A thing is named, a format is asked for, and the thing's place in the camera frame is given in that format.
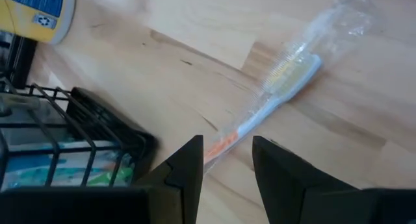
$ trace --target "wooden countertop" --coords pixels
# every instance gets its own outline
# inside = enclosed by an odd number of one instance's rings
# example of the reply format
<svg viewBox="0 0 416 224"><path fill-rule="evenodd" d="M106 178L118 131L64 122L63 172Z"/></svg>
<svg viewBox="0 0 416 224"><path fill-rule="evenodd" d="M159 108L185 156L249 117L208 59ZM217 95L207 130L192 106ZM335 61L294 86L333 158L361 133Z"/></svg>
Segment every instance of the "wooden countertop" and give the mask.
<svg viewBox="0 0 416 224"><path fill-rule="evenodd" d="M254 134L360 188L416 187L416 0L372 0L376 29L230 152L203 182L198 223L267 223ZM77 0L30 80L98 93L162 142L155 166L247 103L256 71L332 0Z"/></svg>

